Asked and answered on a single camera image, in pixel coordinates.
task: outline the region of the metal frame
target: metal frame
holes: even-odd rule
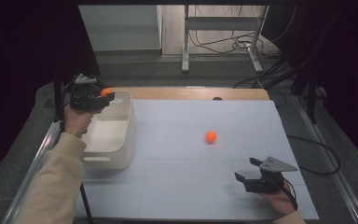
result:
[[[301,96],[294,95],[293,96],[296,107],[301,114],[304,123],[306,124],[310,135],[312,136],[313,140],[318,141],[326,145],[322,134],[320,133],[318,126],[313,124],[312,120],[309,118],[306,110],[307,107],[305,106],[304,102],[301,99]],[[322,159],[327,166],[329,171],[333,171],[335,167],[337,167],[335,159],[333,155],[326,150],[320,150]],[[345,178],[344,174],[341,171],[338,171],[336,174],[332,175],[334,182],[336,183],[337,189],[341,194],[345,204],[350,211],[352,218],[356,224],[358,224],[358,198],[354,193],[352,187],[348,183],[347,179]]]
[[[46,134],[45,139],[43,139],[43,142],[40,145],[40,148],[37,151],[34,157],[34,161],[31,163],[31,166],[28,169],[28,172],[25,175],[24,180],[22,180],[22,183],[20,185],[19,190],[16,193],[16,196],[14,196],[14,199],[11,202],[10,207],[7,209],[7,212],[4,216],[4,219],[2,220],[2,223],[13,223],[17,213],[21,208],[24,195],[27,192],[27,189],[42,165],[42,161],[43,158],[45,157],[46,151],[53,148],[53,146],[57,142],[59,133],[60,133],[60,123],[53,122],[50,125],[50,128],[48,129],[48,133]]]
[[[267,6],[262,6],[258,17],[189,17],[188,5],[185,5],[185,41],[182,52],[182,72],[187,73],[189,71],[188,36],[190,30],[255,31],[251,44],[247,45],[247,50],[255,71],[257,73],[263,72],[263,68],[257,58],[255,45],[266,18],[267,8]]]

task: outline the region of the wire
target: wire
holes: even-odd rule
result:
[[[314,143],[316,145],[319,145],[321,147],[324,147],[326,148],[332,155],[333,157],[335,158],[336,160],[336,163],[337,163],[337,167],[335,170],[331,171],[331,172],[326,172],[326,173],[323,173],[323,172],[319,172],[319,171],[314,171],[314,170],[311,170],[309,168],[306,168],[304,166],[301,166],[301,165],[298,165],[298,167],[302,170],[305,170],[305,171],[308,171],[312,174],[315,174],[315,175],[332,175],[332,174],[335,174],[336,172],[339,171],[339,169],[341,168],[341,161],[339,160],[339,156],[333,151],[333,149],[323,143],[320,143],[320,142],[317,142],[317,141],[314,141],[314,140],[311,140],[311,139],[308,139],[308,138],[303,138],[303,137],[298,137],[298,136],[292,136],[292,135],[289,135],[287,134],[287,137],[289,138],[293,138],[293,139],[298,139],[298,140],[302,140],[302,141],[306,141],[306,142],[311,142],[311,143]]]
[[[294,195],[292,195],[292,193],[290,193],[290,191],[287,190],[284,186],[280,186],[280,189],[281,189],[281,191],[283,191],[283,193],[285,193],[287,195],[287,197],[289,197],[290,202],[293,204],[293,207],[297,210],[298,204],[297,204],[297,200],[296,200],[297,196],[296,196],[295,188],[293,188],[293,185],[292,185],[292,183],[290,183],[290,181],[288,181],[285,178],[283,180],[285,180],[290,185],[290,187],[293,190]]]
[[[296,198],[297,198],[297,196],[296,196],[296,191],[295,191],[295,188],[293,187],[292,183],[290,183],[290,181],[288,181],[286,178],[283,178],[283,180],[285,180],[285,181],[290,185],[290,187],[291,187],[292,190],[293,190],[293,194],[294,194],[294,196],[295,196],[295,199],[296,199]]]
[[[283,92],[278,91],[277,89],[271,88],[271,90],[277,91],[281,96],[283,96],[283,99],[284,99],[283,105],[275,105],[275,107],[277,107],[278,109],[286,107],[287,106],[287,97],[286,97],[286,95]]]
[[[215,49],[210,49],[208,47],[205,47],[205,46],[198,45],[198,44],[194,43],[193,38],[191,38],[191,34],[188,34],[188,36],[190,37],[191,42],[193,42],[193,44],[195,46],[200,47],[200,48],[204,48],[204,49],[208,49],[208,50],[211,50],[211,51],[216,52],[216,53],[230,53],[230,52],[236,50],[236,49],[231,49],[231,50],[228,50],[228,51],[218,51],[218,50],[215,50]]]
[[[251,6],[251,10],[252,10],[253,15],[255,16],[255,12],[253,11],[253,6]]]
[[[282,57],[281,53],[269,53],[269,54],[266,54],[262,48],[264,46],[264,43],[262,42],[261,44],[261,48],[257,47],[255,48],[255,52],[257,53],[257,56],[260,57],[260,58],[263,58],[263,59],[280,59]]]
[[[284,64],[284,59],[280,59],[279,61],[277,61],[275,64],[273,64],[269,70],[265,71],[263,73],[263,75],[259,76],[259,77],[250,77],[250,78],[246,78],[242,81],[237,82],[236,84],[234,84],[234,86],[232,87],[232,89],[237,88],[240,84],[245,83],[247,81],[253,80],[253,79],[257,79],[257,78],[261,78],[261,77],[266,77],[269,76],[271,74],[273,74],[273,72],[278,69],[282,64]]]
[[[240,12],[239,12],[238,16],[241,15],[242,7],[243,7],[243,6],[240,7]],[[195,7],[194,7],[194,16],[197,16],[197,11],[199,12],[200,15],[202,15],[201,12],[200,12],[200,6],[195,5]],[[230,53],[230,52],[234,51],[235,49],[247,49],[247,48],[249,48],[249,47],[246,46],[246,44],[251,43],[251,42],[250,42],[250,41],[245,41],[245,40],[244,40],[244,41],[239,41],[238,39],[241,38],[241,37],[246,37],[246,36],[252,37],[251,35],[254,34],[254,33],[250,33],[250,34],[247,34],[247,35],[234,36],[234,31],[233,31],[233,32],[231,33],[231,37],[230,37],[230,38],[221,39],[221,40],[217,40],[217,41],[213,41],[213,42],[200,43],[200,41],[199,41],[199,36],[198,36],[198,31],[196,30],[195,33],[196,33],[196,40],[197,40],[197,43],[198,43],[198,44],[196,44],[196,43],[193,41],[191,35],[189,34],[190,40],[191,40],[191,42],[193,42],[193,44],[194,44],[195,46],[200,47],[200,48],[204,48],[204,49],[208,49],[208,50],[211,50],[211,51],[216,52],[216,53]],[[235,42],[232,44],[232,50],[229,50],[229,51],[218,51],[218,50],[211,49],[211,48],[208,48],[208,47],[203,46],[203,45],[215,44],[215,43],[219,43],[219,42],[223,42],[223,41],[231,40],[231,39],[234,40]]]
[[[274,75],[274,74],[278,74],[278,73],[280,73],[280,72],[286,70],[288,67],[289,67],[289,63],[288,63],[284,68],[282,68],[282,69],[280,69],[280,70],[278,70],[278,71],[268,72],[268,76],[271,76],[271,75]],[[264,89],[264,87],[263,87],[263,86],[261,85],[261,83],[260,83],[260,80],[261,80],[262,78],[264,78],[264,77],[266,77],[266,76],[259,77],[259,78],[257,79],[257,81],[252,85],[252,88],[255,89],[255,88],[256,88],[256,84],[258,84],[262,89]]]

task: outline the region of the metal stand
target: metal stand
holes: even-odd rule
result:
[[[257,73],[263,72],[257,59],[255,45],[260,36],[266,13],[267,7],[262,6],[259,17],[189,17],[188,5],[185,5],[185,41],[182,53],[182,72],[187,73],[189,71],[188,35],[190,30],[255,31],[251,44],[247,46],[247,50],[255,71]]]
[[[94,222],[92,221],[92,215],[91,215],[91,211],[90,211],[90,207],[89,207],[89,201],[87,201],[87,195],[86,195],[86,191],[84,190],[83,183],[81,183],[81,185],[80,185],[80,193],[81,193],[81,198],[83,199],[84,207],[86,208],[87,219],[89,220],[90,224],[93,224]]]
[[[326,41],[327,37],[331,34],[333,27],[338,22],[340,15],[342,14],[344,7],[336,7],[333,11],[329,22],[325,25],[324,31],[321,33],[320,37],[317,39],[315,45],[310,50],[310,54],[306,60],[301,63],[298,67],[292,69],[291,71],[276,77],[274,80],[271,80],[268,83],[263,84],[265,90],[272,88],[276,84],[286,80],[289,77],[292,77],[296,74],[298,76],[295,79],[292,87],[290,88],[293,94],[301,94],[308,84],[308,109],[307,113],[310,120],[315,124],[315,100],[316,100],[316,73],[312,66],[315,65],[317,57]]]

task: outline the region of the gray floor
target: gray floor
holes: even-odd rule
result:
[[[205,7],[200,7],[203,15],[207,14],[204,9]],[[245,10],[246,13],[252,13],[251,8],[250,10],[248,9]],[[220,14],[218,15],[221,16],[227,10],[230,13],[231,9],[228,7],[217,9],[216,12],[219,12]],[[235,10],[238,12],[238,9],[235,7],[232,10],[233,14]],[[182,13],[183,10],[179,8],[177,11]],[[164,24],[169,24],[166,17],[164,18]],[[200,33],[200,41],[225,38],[223,35],[213,36],[207,34],[205,36],[208,36],[210,39],[202,39],[202,36],[203,34]],[[222,56],[210,54],[210,52],[195,47],[190,48],[190,53],[193,53],[190,56],[190,72],[182,74],[182,59],[178,55],[182,52],[183,42],[181,41],[182,37],[177,37],[176,40],[173,37],[163,40],[163,44],[172,48],[164,48],[164,56],[162,57],[160,55],[139,53],[136,56],[106,52],[97,53],[97,60],[102,72],[101,80],[110,86],[203,86],[231,88],[238,81],[258,76],[254,72],[249,57],[243,52]],[[221,50],[229,49],[231,44],[228,43],[226,46],[216,48]],[[268,69],[275,62],[276,60],[261,60],[262,66],[265,69]],[[268,78],[261,79],[260,82],[263,83],[266,80]],[[277,109],[286,133],[310,137],[310,132],[306,128],[294,98],[288,90],[291,82],[292,80],[287,80],[277,85],[275,89],[268,91],[269,96],[278,107]],[[238,88],[250,88],[251,86],[252,83],[243,83]],[[52,85],[48,84],[40,88],[35,98],[36,104],[30,117],[0,165],[0,221],[10,206],[54,118],[54,109],[51,108],[49,103],[53,99]],[[342,162],[341,172],[347,178],[358,198],[358,150],[329,116],[323,107],[322,101],[317,102],[315,112],[318,121],[317,127],[321,130],[326,143],[339,155]],[[325,166],[319,153],[320,149],[315,145],[292,139],[290,139],[290,143],[298,163],[315,169],[324,169]],[[321,218],[320,221],[309,221],[308,223],[354,223],[347,205],[331,176],[317,176],[301,172],[305,177],[311,198]],[[96,223],[121,222],[131,223],[128,220],[104,219],[98,219]],[[87,221],[85,218],[77,218],[75,223],[87,223]]]

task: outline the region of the table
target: table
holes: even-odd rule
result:
[[[277,218],[264,199],[246,193],[234,178],[234,172],[243,169],[258,178],[250,157],[264,160],[271,155],[296,164],[275,105],[265,91],[114,90],[133,95],[137,134],[126,169],[85,171],[84,188],[94,217],[140,221]],[[225,100],[212,101],[214,97]],[[212,145],[203,142],[210,128],[218,132]],[[301,214],[317,219],[301,173],[286,177],[295,185]],[[80,196],[77,201],[76,216],[84,217]]]
[[[224,102],[227,101],[238,102],[239,100],[249,100],[249,101],[253,100],[253,102],[255,103],[269,102],[269,96],[267,92],[264,90],[224,89],[224,88],[115,88],[115,91],[129,91],[132,94],[133,99],[159,99],[162,101],[164,101],[164,99],[165,100],[175,99],[175,100],[182,100],[181,102],[187,102],[187,100],[190,100],[190,102],[193,102],[193,104],[197,104],[198,102],[200,102],[200,100],[208,100],[203,102],[211,102],[210,100],[213,99],[214,97],[220,97],[224,99]],[[14,198],[12,205],[7,210],[7,215],[5,216],[3,223],[10,223],[15,218],[18,210],[21,207],[23,196],[29,184],[33,179],[34,175],[37,173],[38,169],[40,168],[44,153],[46,152],[46,150],[49,150],[53,147],[55,140],[58,137],[59,129],[60,129],[59,126],[60,125],[58,123],[53,123],[50,129],[48,130],[46,138],[42,143],[41,147],[39,148],[39,151],[35,156],[34,162],[30,166],[30,169],[26,177],[24,178],[18,193]],[[222,164],[218,164],[219,163],[218,161],[214,161],[214,162],[217,162],[216,165],[218,166],[222,165]],[[238,184],[237,188],[244,191],[241,183],[237,183],[237,184]]]

